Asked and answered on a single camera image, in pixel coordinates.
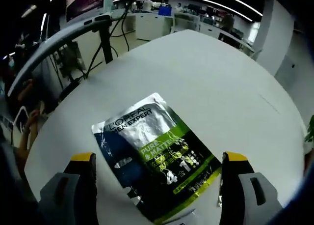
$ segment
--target person's hand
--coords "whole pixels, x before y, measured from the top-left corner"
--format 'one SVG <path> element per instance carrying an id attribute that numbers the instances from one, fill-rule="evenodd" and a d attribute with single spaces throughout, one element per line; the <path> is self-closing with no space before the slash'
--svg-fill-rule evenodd
<path id="1" fill-rule="evenodd" d="M 35 110 L 32 113 L 30 113 L 30 115 L 28 117 L 28 120 L 26 122 L 25 128 L 29 129 L 30 126 L 37 121 L 38 116 L 39 116 L 39 111 L 38 110 Z"/>

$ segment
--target white desk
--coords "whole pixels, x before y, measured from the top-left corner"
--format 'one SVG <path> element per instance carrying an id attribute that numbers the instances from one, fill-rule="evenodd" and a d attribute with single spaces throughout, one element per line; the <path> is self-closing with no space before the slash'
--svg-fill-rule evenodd
<path id="1" fill-rule="evenodd" d="M 242 153 L 256 172 L 277 188 L 286 204 L 303 175 L 305 126 L 289 95 L 265 69 L 245 54 L 190 30 L 142 45 L 90 77 L 56 109 L 39 133 L 25 173 L 37 199 L 40 190 L 71 156 L 97 155 L 99 223 L 150 224 L 108 167 L 91 131 L 144 97 L 158 92 L 221 159 Z M 187 209 L 199 220 L 219 224 L 219 179 Z"/>
<path id="2" fill-rule="evenodd" d="M 168 35 L 172 26 L 172 17 L 156 13 L 138 13 L 136 15 L 136 38 L 152 41 Z"/>
<path id="3" fill-rule="evenodd" d="M 215 26 L 212 26 L 212 25 L 208 25 L 208 24 L 205 24 L 203 22 L 200 23 L 200 33 L 203 33 L 203 34 L 206 34 L 206 35 L 209 35 L 211 37 L 214 37 L 216 39 L 219 38 L 219 35 L 222 33 L 230 38 L 232 38 L 233 40 L 237 41 L 238 43 L 240 43 L 242 46 L 245 46 L 246 48 L 248 48 L 251 52 L 254 52 L 254 49 L 252 47 L 250 47 L 246 42 L 232 36 L 230 33 L 220 29 L 220 28 L 217 28 Z"/>

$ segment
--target black cable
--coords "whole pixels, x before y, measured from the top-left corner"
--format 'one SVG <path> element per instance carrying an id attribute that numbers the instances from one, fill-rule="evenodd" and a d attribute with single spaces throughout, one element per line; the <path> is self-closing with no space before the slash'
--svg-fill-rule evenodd
<path id="1" fill-rule="evenodd" d="M 12 131 L 11 131 L 11 145 L 14 146 L 14 142 L 13 142 L 13 131 L 14 131 L 14 126 L 12 127 Z"/>
<path id="2" fill-rule="evenodd" d="M 96 69 L 99 65 L 101 65 L 103 62 L 102 61 L 100 61 L 98 64 L 96 64 L 93 68 L 91 68 L 90 69 L 90 71 L 92 71 L 92 70 L 94 70 L 94 69 Z"/>
<path id="3" fill-rule="evenodd" d="M 112 36 L 112 34 L 113 34 L 114 30 L 116 29 L 116 27 L 118 26 L 119 22 L 120 22 L 124 17 L 126 17 L 130 6 L 131 6 L 131 3 L 130 3 L 130 5 L 129 5 L 128 7 L 126 7 L 126 10 L 125 10 L 125 12 L 123 13 L 123 15 L 118 19 L 117 23 L 115 24 L 115 26 L 113 27 L 113 29 L 112 29 L 112 31 L 111 31 L 111 33 L 110 33 L 110 35 L 109 35 L 109 38 Z M 95 52 L 95 54 L 94 54 L 94 56 L 93 56 L 93 58 L 92 58 L 92 61 L 91 61 L 90 65 L 89 65 L 89 67 L 88 67 L 88 70 L 87 70 L 87 72 L 86 72 L 86 78 L 88 78 L 89 72 L 91 71 L 91 68 L 92 68 L 93 63 L 94 63 L 94 61 L 95 61 L 95 59 L 96 59 L 96 56 L 98 55 L 98 53 L 99 53 L 99 51 L 101 50 L 101 48 L 102 48 L 102 43 L 99 44 L 99 47 L 97 48 L 97 50 L 96 50 L 96 52 Z"/>
<path id="4" fill-rule="evenodd" d="M 86 80 L 86 74 L 84 73 L 83 69 L 80 68 L 79 63 L 77 63 L 77 69 L 83 74 L 82 77 L 84 78 L 84 80 Z"/>
<path id="5" fill-rule="evenodd" d="M 54 69 L 55 73 L 56 73 L 56 74 L 57 74 L 57 76 L 58 76 L 58 79 L 59 79 L 59 83 L 60 83 L 60 85 L 61 85 L 61 88 L 62 88 L 62 90 L 64 90 L 64 87 L 63 87 L 63 84 L 62 84 L 61 78 L 60 78 L 60 76 L 59 76 L 58 69 L 57 69 L 57 67 L 55 67 L 55 65 L 54 65 L 54 63 L 53 63 L 53 61 L 52 61 L 52 59 L 51 59 L 51 57 L 50 57 L 50 56 L 49 56 L 49 59 L 50 59 L 50 62 L 51 62 L 51 64 L 52 64 L 52 66 L 53 66 L 53 69 Z"/>
<path id="6" fill-rule="evenodd" d="M 124 29 L 123 29 L 123 24 L 124 24 L 124 21 L 126 20 L 127 14 L 128 14 L 128 10 L 127 10 L 127 13 L 126 13 L 125 17 L 124 17 L 123 20 L 122 20 L 121 31 L 122 31 L 122 34 L 123 34 L 124 39 L 125 39 L 125 41 L 126 41 L 126 44 L 127 44 L 127 47 L 128 47 L 128 52 L 129 52 L 129 51 L 130 51 L 130 46 L 129 46 L 129 43 L 128 43 L 126 34 L 124 33 Z"/>
<path id="7" fill-rule="evenodd" d="M 114 52 L 116 53 L 117 57 L 119 57 L 119 55 L 118 55 L 116 49 L 114 49 L 112 46 L 110 46 L 110 47 L 111 47 L 112 50 L 114 50 Z"/>

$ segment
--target l'oreal men expert packet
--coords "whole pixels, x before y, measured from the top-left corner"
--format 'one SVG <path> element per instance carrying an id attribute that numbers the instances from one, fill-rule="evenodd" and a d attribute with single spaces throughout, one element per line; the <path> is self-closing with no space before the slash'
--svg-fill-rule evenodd
<path id="1" fill-rule="evenodd" d="M 189 206 L 221 172 L 220 162 L 157 93 L 92 131 L 121 186 L 155 224 Z"/>

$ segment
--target black pole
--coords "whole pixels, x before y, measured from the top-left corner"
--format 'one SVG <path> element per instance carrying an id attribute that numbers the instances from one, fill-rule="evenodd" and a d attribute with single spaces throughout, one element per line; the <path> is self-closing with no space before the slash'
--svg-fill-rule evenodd
<path id="1" fill-rule="evenodd" d="M 102 42 L 102 49 L 105 56 L 105 61 L 106 61 L 106 64 L 108 64 L 113 61 L 108 26 L 102 26 L 99 29 L 99 35 L 100 35 L 100 40 Z"/>

